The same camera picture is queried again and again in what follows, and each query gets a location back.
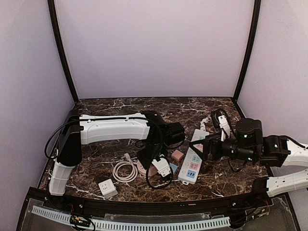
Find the pink plug adapter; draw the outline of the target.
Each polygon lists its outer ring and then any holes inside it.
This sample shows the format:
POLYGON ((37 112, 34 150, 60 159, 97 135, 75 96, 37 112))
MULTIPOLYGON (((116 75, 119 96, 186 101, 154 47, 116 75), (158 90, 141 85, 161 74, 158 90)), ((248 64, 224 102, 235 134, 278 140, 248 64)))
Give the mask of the pink plug adapter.
POLYGON ((171 157, 176 160, 176 161, 181 161, 184 157, 184 154, 182 152, 180 152, 179 150, 175 150, 171 157))

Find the blue plug adapter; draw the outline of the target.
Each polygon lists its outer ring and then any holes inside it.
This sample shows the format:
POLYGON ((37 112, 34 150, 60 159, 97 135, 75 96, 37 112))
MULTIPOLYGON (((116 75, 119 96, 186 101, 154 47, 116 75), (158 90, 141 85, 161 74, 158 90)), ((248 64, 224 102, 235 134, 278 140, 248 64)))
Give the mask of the blue plug adapter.
POLYGON ((177 171, 177 169, 178 169, 178 166, 175 165, 175 164, 173 164, 173 163, 170 163, 170 167, 171 167, 171 169, 172 169, 173 174, 175 175, 175 174, 176 174, 176 171, 177 171))

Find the pink round power socket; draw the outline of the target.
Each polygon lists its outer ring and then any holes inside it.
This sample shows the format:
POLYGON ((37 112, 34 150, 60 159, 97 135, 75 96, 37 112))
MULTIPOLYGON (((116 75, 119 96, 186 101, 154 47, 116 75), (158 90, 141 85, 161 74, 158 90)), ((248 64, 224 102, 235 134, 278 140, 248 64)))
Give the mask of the pink round power socket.
MULTIPOLYGON (((141 162, 138 160, 137 161, 137 170, 142 176, 146 176, 146 169, 143 168, 141 162)), ((158 173, 157 169, 155 166, 151 165, 149 168, 149 173, 148 176, 152 177, 158 173)))

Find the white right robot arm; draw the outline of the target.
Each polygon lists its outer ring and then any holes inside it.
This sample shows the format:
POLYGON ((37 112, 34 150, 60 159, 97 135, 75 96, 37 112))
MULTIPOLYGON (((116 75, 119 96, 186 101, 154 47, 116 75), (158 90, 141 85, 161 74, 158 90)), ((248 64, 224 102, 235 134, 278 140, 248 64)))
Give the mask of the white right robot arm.
POLYGON ((226 156, 233 159, 259 163, 265 167, 300 166, 305 169, 280 177, 264 177, 254 180, 252 193, 274 197, 308 186, 308 147, 282 135, 263 136, 260 120, 243 118, 236 123, 235 138, 222 138, 218 133, 203 140, 192 141, 189 147, 202 160, 211 155, 213 160, 226 156))

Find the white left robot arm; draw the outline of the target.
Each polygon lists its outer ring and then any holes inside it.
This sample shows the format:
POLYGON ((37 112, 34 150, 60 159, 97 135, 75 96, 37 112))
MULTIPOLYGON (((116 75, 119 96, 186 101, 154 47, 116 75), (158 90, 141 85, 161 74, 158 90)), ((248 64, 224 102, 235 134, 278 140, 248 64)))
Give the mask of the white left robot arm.
POLYGON ((55 164, 48 185, 53 196, 63 196, 73 168, 82 161, 82 145, 99 141, 139 140, 137 159, 149 176, 154 166, 167 183, 150 188, 167 187, 173 179, 173 170, 167 153, 183 145, 185 129, 179 122, 167 123, 157 111, 142 111, 130 115, 93 116, 69 112, 66 121, 48 139, 44 154, 55 164))

